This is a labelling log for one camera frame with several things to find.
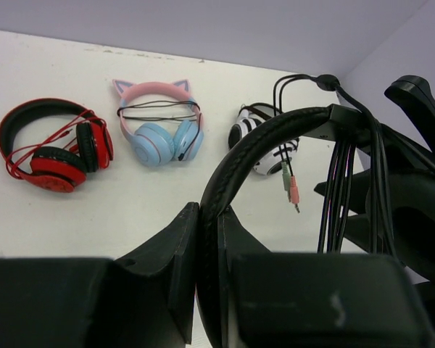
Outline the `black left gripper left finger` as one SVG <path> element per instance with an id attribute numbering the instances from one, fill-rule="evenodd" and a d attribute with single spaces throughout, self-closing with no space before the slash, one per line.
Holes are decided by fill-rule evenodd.
<path id="1" fill-rule="evenodd" d="M 0 258 L 0 347 L 184 347 L 199 205 L 117 260 Z"/>

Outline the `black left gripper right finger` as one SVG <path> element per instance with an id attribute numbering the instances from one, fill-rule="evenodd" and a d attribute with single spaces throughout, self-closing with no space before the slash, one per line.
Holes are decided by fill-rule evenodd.
<path id="1" fill-rule="evenodd" d="M 435 347 L 393 258 L 271 252 L 227 209 L 217 223 L 220 347 Z"/>

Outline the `black headset with microphone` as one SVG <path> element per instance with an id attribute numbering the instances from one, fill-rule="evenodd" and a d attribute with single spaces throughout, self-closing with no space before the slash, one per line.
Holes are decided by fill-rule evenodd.
<path id="1" fill-rule="evenodd" d="M 428 82 L 406 75 L 386 89 L 428 142 L 423 148 L 381 124 L 332 75 L 313 82 L 345 97 L 330 104 L 284 110 L 282 93 L 303 75 L 279 79 L 273 103 L 282 111 L 235 145 L 213 173 L 200 202 L 196 291 L 205 332 L 214 347 L 221 332 L 218 220 L 239 192 L 259 153 L 299 138 L 284 173 L 286 212 L 258 196 L 260 222 L 274 236 L 307 233 L 295 253 L 377 254 L 395 259 L 418 293 L 435 331 L 435 100 Z"/>

